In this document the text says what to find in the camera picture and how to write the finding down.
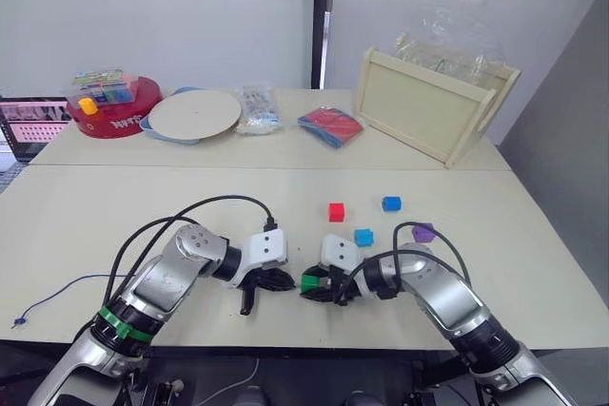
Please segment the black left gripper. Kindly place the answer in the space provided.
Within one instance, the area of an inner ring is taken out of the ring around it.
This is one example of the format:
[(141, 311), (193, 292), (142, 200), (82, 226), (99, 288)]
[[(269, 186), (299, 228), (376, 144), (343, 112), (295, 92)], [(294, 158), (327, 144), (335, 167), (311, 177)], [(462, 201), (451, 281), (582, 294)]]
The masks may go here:
[(296, 288), (295, 280), (280, 268), (264, 269), (262, 267), (247, 272), (240, 282), (242, 290), (241, 316), (249, 316), (256, 299), (256, 290), (260, 287), (271, 292), (285, 292)]

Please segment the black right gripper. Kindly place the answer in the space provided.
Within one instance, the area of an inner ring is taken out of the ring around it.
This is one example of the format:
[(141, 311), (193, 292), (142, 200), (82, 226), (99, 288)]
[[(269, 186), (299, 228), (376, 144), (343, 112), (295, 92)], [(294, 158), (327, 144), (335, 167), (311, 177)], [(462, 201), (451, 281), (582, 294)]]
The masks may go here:
[(345, 271), (337, 266), (316, 264), (308, 267), (304, 271), (304, 275), (314, 278), (330, 278), (330, 289), (316, 287), (306, 291), (302, 291), (300, 296), (306, 300), (328, 303), (334, 302), (339, 306), (347, 306), (347, 304), (361, 297), (359, 286), (356, 282), (356, 276), (363, 270), (361, 265), (358, 265), (351, 273), (346, 274)]

